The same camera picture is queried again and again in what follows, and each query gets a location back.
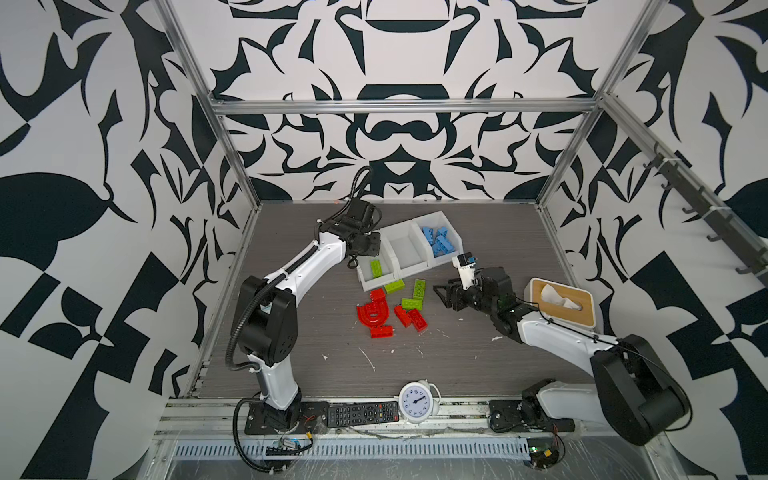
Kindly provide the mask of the lone green lego brick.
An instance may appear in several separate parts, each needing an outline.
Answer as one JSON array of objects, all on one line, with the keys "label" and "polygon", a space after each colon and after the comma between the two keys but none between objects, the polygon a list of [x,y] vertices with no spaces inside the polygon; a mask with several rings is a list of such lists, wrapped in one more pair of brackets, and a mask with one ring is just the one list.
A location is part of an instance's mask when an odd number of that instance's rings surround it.
[{"label": "lone green lego brick", "polygon": [[371,260],[370,261],[370,268],[371,268],[371,274],[374,279],[380,278],[383,276],[383,269],[382,265],[379,260]]}]

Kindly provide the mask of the red lego brick pair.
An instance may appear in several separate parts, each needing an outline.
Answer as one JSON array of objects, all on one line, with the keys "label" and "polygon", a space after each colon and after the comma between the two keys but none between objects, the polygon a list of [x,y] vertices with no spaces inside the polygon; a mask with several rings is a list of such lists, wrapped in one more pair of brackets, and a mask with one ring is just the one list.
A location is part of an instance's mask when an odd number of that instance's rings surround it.
[{"label": "red lego brick pair", "polygon": [[423,332],[428,328],[428,323],[418,309],[406,310],[398,305],[394,307],[394,313],[405,328],[413,326],[417,332]]}]

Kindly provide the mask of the blue lego brick cluster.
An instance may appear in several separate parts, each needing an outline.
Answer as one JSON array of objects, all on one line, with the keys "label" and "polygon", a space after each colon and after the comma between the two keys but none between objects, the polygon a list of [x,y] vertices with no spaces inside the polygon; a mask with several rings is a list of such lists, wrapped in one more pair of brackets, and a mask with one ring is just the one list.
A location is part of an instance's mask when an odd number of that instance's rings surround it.
[{"label": "blue lego brick cluster", "polygon": [[432,254],[435,258],[448,255],[456,251],[453,243],[448,239],[448,229],[441,227],[433,229],[430,227],[422,227],[422,234],[431,247]]}]

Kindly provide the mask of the red arch lego piece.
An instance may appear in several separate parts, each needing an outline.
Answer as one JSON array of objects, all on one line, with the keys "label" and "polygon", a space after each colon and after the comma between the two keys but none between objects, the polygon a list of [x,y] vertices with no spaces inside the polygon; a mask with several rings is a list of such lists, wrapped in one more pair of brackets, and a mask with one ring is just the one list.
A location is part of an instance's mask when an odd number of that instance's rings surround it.
[{"label": "red arch lego piece", "polygon": [[386,301],[372,301],[356,307],[358,321],[369,329],[386,324],[389,317],[389,307]]}]

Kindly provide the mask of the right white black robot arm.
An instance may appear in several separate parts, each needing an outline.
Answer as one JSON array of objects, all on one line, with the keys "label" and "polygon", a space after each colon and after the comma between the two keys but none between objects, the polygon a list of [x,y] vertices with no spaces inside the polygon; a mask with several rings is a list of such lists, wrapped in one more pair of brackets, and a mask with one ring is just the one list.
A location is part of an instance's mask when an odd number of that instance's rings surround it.
[{"label": "right white black robot arm", "polygon": [[617,338],[559,320],[531,290],[518,296],[501,267],[463,267],[457,278],[433,288],[451,310],[486,314],[496,330],[519,344],[547,351],[588,373],[586,384],[542,380],[521,395],[524,424],[579,420],[609,426],[642,446],[690,423],[693,408],[680,383],[651,345],[638,335]]}]

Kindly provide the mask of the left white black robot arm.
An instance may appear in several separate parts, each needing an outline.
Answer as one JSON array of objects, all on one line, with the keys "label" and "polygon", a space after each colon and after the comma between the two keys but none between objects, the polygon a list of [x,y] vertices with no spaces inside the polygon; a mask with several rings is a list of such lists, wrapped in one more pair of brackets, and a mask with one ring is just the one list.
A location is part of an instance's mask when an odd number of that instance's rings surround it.
[{"label": "left white black robot arm", "polygon": [[379,254],[381,219],[379,207],[351,198],[316,222],[310,243],[285,265],[264,278],[250,276],[240,287],[225,365],[233,372],[254,373],[265,409],[288,423],[301,403],[290,360],[298,339],[299,304],[342,261],[354,268],[360,257]]}]

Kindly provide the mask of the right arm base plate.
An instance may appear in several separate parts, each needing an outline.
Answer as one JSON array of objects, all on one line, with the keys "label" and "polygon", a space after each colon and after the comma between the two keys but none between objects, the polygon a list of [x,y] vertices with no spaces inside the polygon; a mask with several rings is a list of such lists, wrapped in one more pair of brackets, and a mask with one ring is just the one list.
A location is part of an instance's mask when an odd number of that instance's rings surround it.
[{"label": "right arm base plate", "polygon": [[491,400],[488,406],[489,428],[494,433],[572,433],[576,430],[572,419],[548,416],[534,398]]}]

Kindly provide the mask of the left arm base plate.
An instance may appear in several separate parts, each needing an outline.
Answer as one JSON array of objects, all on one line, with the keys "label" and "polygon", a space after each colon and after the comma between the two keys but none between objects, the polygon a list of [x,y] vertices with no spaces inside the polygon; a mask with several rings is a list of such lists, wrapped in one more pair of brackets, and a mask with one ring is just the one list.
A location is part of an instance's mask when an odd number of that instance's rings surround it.
[{"label": "left arm base plate", "polygon": [[282,433],[304,434],[324,427],[329,408],[328,402],[304,402],[292,405],[288,410],[277,410],[265,402],[250,402],[244,433],[250,436],[277,435]]}]

